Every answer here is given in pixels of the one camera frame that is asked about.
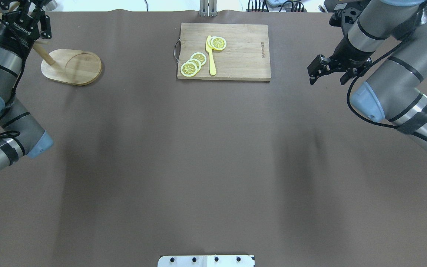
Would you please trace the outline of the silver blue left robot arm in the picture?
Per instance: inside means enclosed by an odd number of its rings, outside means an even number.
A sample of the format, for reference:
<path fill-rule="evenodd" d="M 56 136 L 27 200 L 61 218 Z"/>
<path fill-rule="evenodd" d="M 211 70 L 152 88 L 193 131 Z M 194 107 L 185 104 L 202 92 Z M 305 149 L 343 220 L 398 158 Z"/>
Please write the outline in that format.
<path fill-rule="evenodd" d="M 54 0 L 0 0 L 0 171 L 20 158 L 37 157 L 54 144 L 50 135 L 16 97 L 26 59 L 39 38 L 52 37 L 50 18 Z"/>

